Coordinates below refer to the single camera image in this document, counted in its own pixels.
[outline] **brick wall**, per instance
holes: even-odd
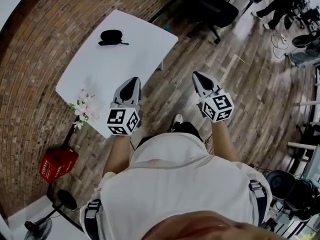
[[[148,20],[169,1],[24,0],[13,12],[0,38],[4,216],[46,193],[38,174],[41,159],[48,147],[63,143],[74,120],[55,86],[84,40],[114,9]]]

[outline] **fan stand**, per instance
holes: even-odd
[[[44,218],[42,218],[41,220],[39,220],[36,223],[32,223],[31,221],[26,221],[24,223],[24,226],[26,227],[26,229],[28,231],[32,232],[35,236],[39,236],[39,234],[40,234],[40,227],[39,226],[42,223],[44,223],[48,218],[50,218],[50,216],[53,215],[56,211],[60,211],[60,208],[62,206],[65,206],[66,208],[68,208],[70,210],[77,209],[77,202],[68,191],[60,189],[57,193],[57,196],[58,196],[61,203],[55,209],[53,209],[53,211],[51,211],[47,216],[45,216]]]

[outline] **black pants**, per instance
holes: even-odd
[[[290,0],[274,0],[265,9],[257,11],[256,15],[260,18],[267,16],[274,11],[273,19],[269,21],[270,29],[274,30],[283,15],[287,14],[291,8]]]
[[[183,122],[183,123],[176,123],[174,125],[174,133],[186,133],[186,134],[192,134],[196,136],[201,142],[203,142],[202,138],[199,135],[198,130],[193,126],[190,122]],[[139,148],[143,143],[150,140],[152,137],[144,137],[140,141],[139,145],[136,148]]]

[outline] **red box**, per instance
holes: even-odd
[[[42,159],[40,175],[51,183],[69,173],[76,164],[79,155],[70,147],[47,152]]]

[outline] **person's arm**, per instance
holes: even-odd
[[[239,154],[231,141],[225,122],[220,121],[211,125],[214,154],[230,162],[240,162]]]
[[[106,160],[103,175],[109,172],[119,174],[129,166],[130,136],[116,136],[114,138],[110,155]]]

